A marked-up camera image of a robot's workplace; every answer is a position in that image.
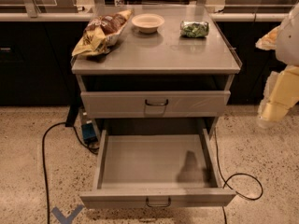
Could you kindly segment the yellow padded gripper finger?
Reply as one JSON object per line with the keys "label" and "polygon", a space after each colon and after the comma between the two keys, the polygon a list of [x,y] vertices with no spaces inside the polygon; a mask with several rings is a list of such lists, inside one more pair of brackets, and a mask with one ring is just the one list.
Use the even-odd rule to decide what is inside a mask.
{"label": "yellow padded gripper finger", "polygon": [[255,44],[257,49],[275,50],[277,48],[277,37],[279,27],[275,27],[263,37],[259,38]]}
{"label": "yellow padded gripper finger", "polygon": [[288,65],[278,79],[262,113],[268,121],[281,121],[299,102],[299,67]]}

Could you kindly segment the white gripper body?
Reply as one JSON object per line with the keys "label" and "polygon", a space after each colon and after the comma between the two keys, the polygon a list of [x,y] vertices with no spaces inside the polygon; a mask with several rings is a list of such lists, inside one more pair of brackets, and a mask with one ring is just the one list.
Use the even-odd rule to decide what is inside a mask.
{"label": "white gripper body", "polygon": [[264,90],[263,90],[263,99],[261,100],[259,107],[258,107],[258,115],[257,115],[257,124],[259,127],[263,129],[269,129],[274,126],[274,121],[265,120],[262,117],[262,113],[265,109],[265,106],[269,100],[270,94],[275,87],[275,84],[278,79],[278,72],[272,71],[269,77],[266,80]]}

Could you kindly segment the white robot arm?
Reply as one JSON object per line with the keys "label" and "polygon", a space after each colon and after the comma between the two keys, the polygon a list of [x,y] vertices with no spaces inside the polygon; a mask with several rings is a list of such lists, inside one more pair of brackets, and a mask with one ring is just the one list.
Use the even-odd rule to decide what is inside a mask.
{"label": "white robot arm", "polygon": [[277,60],[286,64],[283,71],[270,73],[258,108],[258,125],[270,128],[299,102],[299,4],[278,27],[260,38],[256,47],[273,49]]}

